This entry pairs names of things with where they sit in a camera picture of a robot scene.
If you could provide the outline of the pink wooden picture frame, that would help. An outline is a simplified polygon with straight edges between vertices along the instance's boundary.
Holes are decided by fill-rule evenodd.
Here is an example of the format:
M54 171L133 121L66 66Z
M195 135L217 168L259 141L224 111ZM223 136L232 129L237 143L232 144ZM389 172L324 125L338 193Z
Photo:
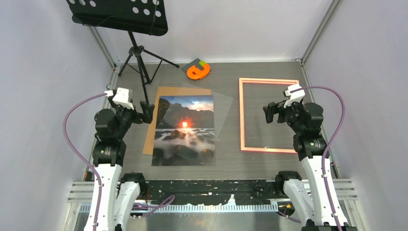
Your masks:
M269 78L239 78L239 109L240 109L240 150L244 152L257 153L283 153L296 154L294 149L258 148L245 146L245 117L244 117L244 83L271 84L271 85L293 85L299 84L298 80L292 79L269 79Z

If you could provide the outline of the transparent acrylic sheet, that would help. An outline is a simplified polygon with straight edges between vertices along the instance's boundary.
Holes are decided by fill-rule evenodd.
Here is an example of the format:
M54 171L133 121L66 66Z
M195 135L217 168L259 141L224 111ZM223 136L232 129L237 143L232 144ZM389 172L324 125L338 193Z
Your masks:
M179 87L159 86L156 91L154 104L158 107L160 96L196 96L212 95L214 100L214 120L215 120L215 139L219 140L219 135L223 129L227 115L234 102L230 96L221 94L219 90L212 90L209 87L199 87L189 83L182 83Z

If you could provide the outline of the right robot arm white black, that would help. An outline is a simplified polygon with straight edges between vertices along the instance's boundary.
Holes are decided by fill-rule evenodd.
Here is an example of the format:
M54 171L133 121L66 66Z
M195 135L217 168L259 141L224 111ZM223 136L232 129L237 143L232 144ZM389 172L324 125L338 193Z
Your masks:
M296 171L280 171L275 177L275 193L288 197L299 216L303 231L356 231L345 217L335 191L330 164L321 135L323 108L315 103L271 102L263 107L266 122L278 115L294 132L293 147L307 175L309 192Z

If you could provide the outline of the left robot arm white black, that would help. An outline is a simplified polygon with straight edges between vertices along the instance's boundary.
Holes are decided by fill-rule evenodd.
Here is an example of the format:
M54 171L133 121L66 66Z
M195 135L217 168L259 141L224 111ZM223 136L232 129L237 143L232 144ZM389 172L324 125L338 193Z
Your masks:
M154 105L140 102L139 113L131 100L114 101L112 96L108 100L112 109L102 109L94 117L95 183L86 231L126 230L135 200L144 198L148 191L143 174L121 174L127 147L123 138L132 124L151 123Z

